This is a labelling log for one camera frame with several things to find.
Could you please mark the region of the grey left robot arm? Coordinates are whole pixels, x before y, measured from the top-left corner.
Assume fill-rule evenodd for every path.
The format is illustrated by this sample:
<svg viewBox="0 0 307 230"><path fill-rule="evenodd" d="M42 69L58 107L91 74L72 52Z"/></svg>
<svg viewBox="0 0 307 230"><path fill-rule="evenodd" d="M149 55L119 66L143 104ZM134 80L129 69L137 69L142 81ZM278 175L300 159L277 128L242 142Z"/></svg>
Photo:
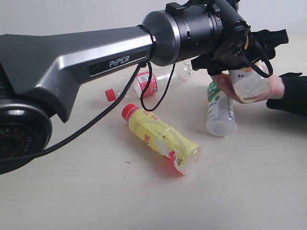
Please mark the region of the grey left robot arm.
<svg viewBox="0 0 307 230"><path fill-rule="evenodd" d="M68 144L107 115L110 105L85 127L48 147L51 117L67 122L79 87L136 65L168 66L190 59L194 70L216 75L251 67L273 73L275 48L286 30L253 32L235 0L168 3L137 26L46 36L0 37L0 172L17 170Z"/></svg>

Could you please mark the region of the black sleeved forearm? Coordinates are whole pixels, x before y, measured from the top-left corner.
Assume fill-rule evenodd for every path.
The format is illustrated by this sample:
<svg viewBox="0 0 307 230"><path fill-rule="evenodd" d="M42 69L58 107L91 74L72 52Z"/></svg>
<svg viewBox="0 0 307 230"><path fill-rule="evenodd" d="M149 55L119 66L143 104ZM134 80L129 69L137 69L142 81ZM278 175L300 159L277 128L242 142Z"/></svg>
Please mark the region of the black sleeved forearm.
<svg viewBox="0 0 307 230"><path fill-rule="evenodd" d="M283 96L281 99L268 99L266 106L270 109L307 116L307 77L301 72L288 72L279 77L284 84Z"/></svg>

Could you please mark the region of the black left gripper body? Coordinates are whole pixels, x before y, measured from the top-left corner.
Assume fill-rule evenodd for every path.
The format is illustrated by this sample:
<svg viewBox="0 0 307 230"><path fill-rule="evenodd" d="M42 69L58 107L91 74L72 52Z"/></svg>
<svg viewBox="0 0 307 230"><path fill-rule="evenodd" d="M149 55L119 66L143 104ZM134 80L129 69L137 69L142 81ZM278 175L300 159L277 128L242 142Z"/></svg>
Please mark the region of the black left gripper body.
<svg viewBox="0 0 307 230"><path fill-rule="evenodd" d="M261 76L271 76L273 67L270 60L275 58L275 48L287 43L285 29L252 32L250 27L243 27L220 42L214 51L193 59L192 69L205 69L210 76L215 76L226 70L250 67Z"/></svg>

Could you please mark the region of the person's open bare hand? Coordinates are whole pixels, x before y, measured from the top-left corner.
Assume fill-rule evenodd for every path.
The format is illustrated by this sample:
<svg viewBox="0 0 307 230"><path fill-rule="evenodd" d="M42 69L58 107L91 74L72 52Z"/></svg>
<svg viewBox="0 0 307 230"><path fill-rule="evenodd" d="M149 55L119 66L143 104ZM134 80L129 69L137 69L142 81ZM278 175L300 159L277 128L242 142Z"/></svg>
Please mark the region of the person's open bare hand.
<svg viewBox="0 0 307 230"><path fill-rule="evenodd" d="M232 86L232 81L231 78L229 76L229 74L218 74L215 76L211 76L212 80L217 84L218 88L223 91L226 96L228 96L229 98L232 98L233 100L239 102L240 104L247 104L247 103L251 103L248 101L242 101L235 93L233 86ZM285 86L284 86L284 82L283 79L277 75L271 75L269 78L269 83L271 85L271 91L268 95L259 98L255 101L253 101L254 103L256 102L261 102L261 101L266 101L269 99L273 99L273 100L280 100L283 98L284 96L284 92L285 92Z"/></svg>

